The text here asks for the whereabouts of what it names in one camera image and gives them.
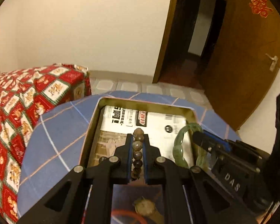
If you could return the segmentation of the red double happiness sticker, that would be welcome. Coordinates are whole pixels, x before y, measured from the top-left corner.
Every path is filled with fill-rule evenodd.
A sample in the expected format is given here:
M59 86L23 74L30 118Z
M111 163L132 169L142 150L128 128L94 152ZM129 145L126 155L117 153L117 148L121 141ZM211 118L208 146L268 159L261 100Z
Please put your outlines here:
M262 18L267 18L274 10L267 5L268 0L250 0L249 7L255 15L260 15Z

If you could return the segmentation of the green jade bangle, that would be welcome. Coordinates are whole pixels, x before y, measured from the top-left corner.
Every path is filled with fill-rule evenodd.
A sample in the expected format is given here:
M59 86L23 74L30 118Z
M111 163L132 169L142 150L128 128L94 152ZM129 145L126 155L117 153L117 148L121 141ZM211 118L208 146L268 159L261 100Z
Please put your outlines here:
M182 127L175 137L172 155L177 166L191 168L194 165L206 166L206 150L197 146L193 141L193 134L203 133L202 127L197 123L188 123Z

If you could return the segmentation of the pink metal tin box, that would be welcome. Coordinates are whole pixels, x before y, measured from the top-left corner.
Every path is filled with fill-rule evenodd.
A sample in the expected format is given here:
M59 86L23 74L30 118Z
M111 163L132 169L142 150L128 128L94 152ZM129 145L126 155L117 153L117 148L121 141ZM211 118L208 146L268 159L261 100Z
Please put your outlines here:
M199 129L192 108L102 98L94 109L81 155L90 180L120 185L158 185L158 157L176 167L195 165L192 133Z

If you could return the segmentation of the pink plastic bangle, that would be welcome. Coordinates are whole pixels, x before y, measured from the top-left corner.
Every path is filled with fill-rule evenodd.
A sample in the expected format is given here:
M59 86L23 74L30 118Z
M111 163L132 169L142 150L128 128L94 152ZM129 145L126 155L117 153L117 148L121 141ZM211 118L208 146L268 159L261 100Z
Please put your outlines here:
M147 224L148 222L139 214L132 212L130 210L124 210L124 209L114 209L111 211L111 216L129 216L134 219L136 219L141 224Z

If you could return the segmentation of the blue plaid tablecloth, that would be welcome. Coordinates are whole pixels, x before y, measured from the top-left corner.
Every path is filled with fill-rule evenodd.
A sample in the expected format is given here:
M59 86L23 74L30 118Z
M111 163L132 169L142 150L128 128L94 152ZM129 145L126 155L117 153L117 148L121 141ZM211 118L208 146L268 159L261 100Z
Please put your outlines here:
M18 214L23 216L80 162L94 109L102 98L148 100L192 108L202 128L224 140L239 137L214 111L166 95L110 91L64 103L40 116L21 165Z

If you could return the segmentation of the red patterned bed quilt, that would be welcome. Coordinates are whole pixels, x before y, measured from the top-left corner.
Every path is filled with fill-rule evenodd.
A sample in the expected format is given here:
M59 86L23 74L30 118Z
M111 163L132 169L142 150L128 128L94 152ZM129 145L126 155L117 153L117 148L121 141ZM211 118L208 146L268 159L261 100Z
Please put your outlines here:
M91 94L89 70L67 64L0 74L0 217L18 221L21 164L39 117Z

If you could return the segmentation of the brown wooden door frame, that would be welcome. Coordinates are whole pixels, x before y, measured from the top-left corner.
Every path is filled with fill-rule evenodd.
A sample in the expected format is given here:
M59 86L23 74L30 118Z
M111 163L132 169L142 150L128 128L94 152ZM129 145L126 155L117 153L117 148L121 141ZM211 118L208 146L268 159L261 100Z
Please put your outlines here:
M169 37L170 37L170 32L171 32L171 28L172 28L172 23L173 23L173 19L174 19L174 13L176 10L177 1L178 0L170 0L170 3L169 3L168 14L167 14L166 24L165 24L165 28L164 28L162 43L160 46L160 52L159 52L157 65L156 65L152 83L157 83L160 78L160 73L162 70L162 65L164 62L164 58L165 58L165 54L166 54L166 50L167 50L167 46L168 46L168 42L169 42Z

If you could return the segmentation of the brown wooden door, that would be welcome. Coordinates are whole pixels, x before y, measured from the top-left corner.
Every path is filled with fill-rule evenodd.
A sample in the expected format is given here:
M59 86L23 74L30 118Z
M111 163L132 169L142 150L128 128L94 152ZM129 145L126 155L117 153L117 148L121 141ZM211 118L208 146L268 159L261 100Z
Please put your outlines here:
M280 68L280 15L252 13L250 0L227 0L218 40L201 77L213 110L238 130L263 100ZM270 71L271 60L278 63Z

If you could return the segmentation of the silver mesh band wristwatch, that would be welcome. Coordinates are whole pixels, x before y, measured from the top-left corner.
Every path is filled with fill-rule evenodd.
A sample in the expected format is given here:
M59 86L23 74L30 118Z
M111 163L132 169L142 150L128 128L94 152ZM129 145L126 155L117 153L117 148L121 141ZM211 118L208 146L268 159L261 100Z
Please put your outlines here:
M154 223L165 223L164 216L158 211L153 201L141 197L134 201L133 206L137 214L148 217Z

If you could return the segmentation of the white printed paper card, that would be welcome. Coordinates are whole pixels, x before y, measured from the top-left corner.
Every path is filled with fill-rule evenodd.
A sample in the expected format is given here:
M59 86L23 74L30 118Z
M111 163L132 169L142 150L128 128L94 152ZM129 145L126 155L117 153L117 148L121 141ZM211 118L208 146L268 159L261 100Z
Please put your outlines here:
M117 147L125 145L127 134L140 128L149 136L150 145L161 156L174 160L173 143L179 130L186 125L182 116L106 106L102 113L95 159L113 156Z

